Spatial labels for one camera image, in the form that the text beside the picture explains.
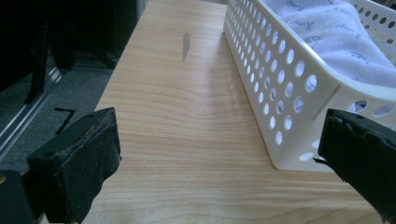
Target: fabric in basket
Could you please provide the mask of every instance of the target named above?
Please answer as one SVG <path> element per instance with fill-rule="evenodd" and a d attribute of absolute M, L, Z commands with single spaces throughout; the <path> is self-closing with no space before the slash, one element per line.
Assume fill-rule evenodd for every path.
<path fill-rule="evenodd" d="M 261 0 L 334 71 L 396 88 L 396 68 L 372 41 L 356 9 L 340 0 Z"/>

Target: wooden tabletop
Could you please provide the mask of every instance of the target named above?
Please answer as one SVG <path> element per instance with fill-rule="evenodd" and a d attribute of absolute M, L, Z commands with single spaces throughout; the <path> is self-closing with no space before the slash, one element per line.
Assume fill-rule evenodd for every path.
<path fill-rule="evenodd" d="M 97 106 L 116 108 L 123 160 L 84 223 L 381 223 L 335 174 L 273 166 L 225 11 L 149 1 Z"/>

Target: white plastic basket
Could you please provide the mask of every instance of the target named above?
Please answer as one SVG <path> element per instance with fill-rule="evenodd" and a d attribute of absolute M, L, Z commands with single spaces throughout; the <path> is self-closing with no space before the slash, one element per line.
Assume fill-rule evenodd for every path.
<path fill-rule="evenodd" d="M 396 14 L 370 1 L 348 1 L 396 66 Z M 230 0 L 224 22 L 247 96 L 271 160 L 284 170 L 324 171 L 313 162 L 328 108 L 356 112 L 396 129 L 396 90 L 336 74 L 271 9 Z"/>

